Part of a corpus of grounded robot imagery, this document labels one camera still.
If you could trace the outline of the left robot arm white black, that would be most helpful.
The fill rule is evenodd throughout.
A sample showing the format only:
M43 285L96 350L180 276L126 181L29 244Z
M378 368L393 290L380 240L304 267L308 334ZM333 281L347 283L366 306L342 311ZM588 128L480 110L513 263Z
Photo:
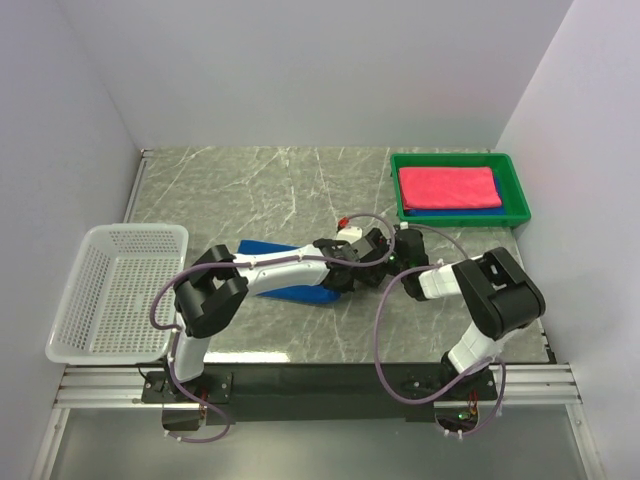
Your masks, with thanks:
M364 234L350 227L334 239L318 239L298 249L260 255L207 251L173 286L182 318L165 382L177 401L193 400L201 389L210 338L227 328L242 302L283 288L310 287L347 293L357 282L377 286L393 245L380 229Z

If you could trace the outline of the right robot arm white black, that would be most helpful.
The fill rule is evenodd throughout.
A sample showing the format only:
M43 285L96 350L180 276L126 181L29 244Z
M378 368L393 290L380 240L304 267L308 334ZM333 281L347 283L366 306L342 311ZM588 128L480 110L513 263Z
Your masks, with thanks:
M432 265L426 255L424 225L396 227L392 263L400 282L417 301L453 296L464 300L471 321L460 340L441 359L438 386L452 399L475 387L477 371L496 359L505 343L541 317L546 301L518 261L503 247L478 256L464 251L459 262Z

